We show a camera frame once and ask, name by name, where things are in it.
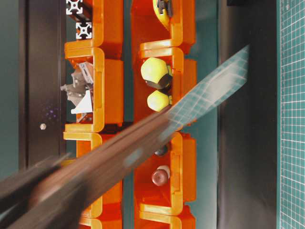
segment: metal bracket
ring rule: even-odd
[[[160,14],[163,14],[163,10],[166,10],[170,18],[173,16],[172,0],[168,0],[167,2],[165,0],[158,0],[157,6]]]
[[[75,106],[77,106],[83,97],[85,96],[86,89],[85,85],[73,87],[73,84],[61,86],[61,91],[67,92],[68,100],[70,100]]]
[[[79,68],[87,83],[93,83],[93,64],[89,62],[80,63]]]
[[[72,74],[73,79],[73,87],[83,86],[86,85],[87,82],[85,81],[85,78],[83,77],[80,69],[76,69]]]

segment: brown knob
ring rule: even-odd
[[[164,169],[157,169],[152,174],[152,181],[156,186],[165,185],[168,179],[168,174]]]

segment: grid lines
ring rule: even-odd
[[[280,228],[305,229],[305,0],[280,0]]]
[[[249,46],[244,47],[201,80],[169,110],[175,131],[208,113],[247,81]]]

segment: white plastic piece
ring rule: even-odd
[[[165,170],[166,173],[167,173],[168,178],[171,177],[171,170],[170,170],[170,168],[169,168],[168,166],[159,166],[159,167],[157,168],[157,170],[158,170],[158,169],[163,169],[163,170]]]
[[[71,110],[71,114],[90,113],[92,111],[93,109],[90,90],[87,90],[86,95],[83,97],[80,103],[74,109]]]

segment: screw head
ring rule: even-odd
[[[157,156],[164,156],[167,153],[167,151],[168,151],[168,146],[165,145],[161,149],[154,152],[154,154],[156,154]]]
[[[40,124],[40,130],[45,130],[47,128],[47,125],[45,123]]]
[[[163,186],[168,182],[168,175],[164,169],[157,169],[152,174],[152,181],[156,186]]]

